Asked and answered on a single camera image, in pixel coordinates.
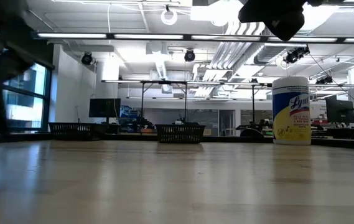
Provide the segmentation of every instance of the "desk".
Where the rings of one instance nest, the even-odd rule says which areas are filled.
[[[354,139],[354,128],[329,128],[326,135],[335,139]]]

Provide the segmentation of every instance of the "black mesh basket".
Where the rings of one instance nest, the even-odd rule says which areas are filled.
[[[105,124],[49,123],[51,134],[57,140],[94,141],[100,140],[108,128]]]
[[[161,143],[200,143],[205,126],[157,124],[157,138]]]

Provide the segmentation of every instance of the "computer monitor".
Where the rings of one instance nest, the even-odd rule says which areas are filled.
[[[91,118],[118,118],[120,117],[120,99],[91,99]]]
[[[351,101],[326,99],[327,121],[354,123],[353,103]]]

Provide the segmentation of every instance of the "lysol disinfecting wipes container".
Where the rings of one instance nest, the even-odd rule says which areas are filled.
[[[309,87],[305,77],[286,77],[272,84],[274,143],[309,145]]]

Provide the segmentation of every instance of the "glass window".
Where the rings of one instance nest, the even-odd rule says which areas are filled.
[[[43,99],[3,90],[6,117],[12,128],[41,128]]]
[[[23,75],[8,80],[4,84],[44,95],[46,74],[47,69],[45,67],[34,64]]]

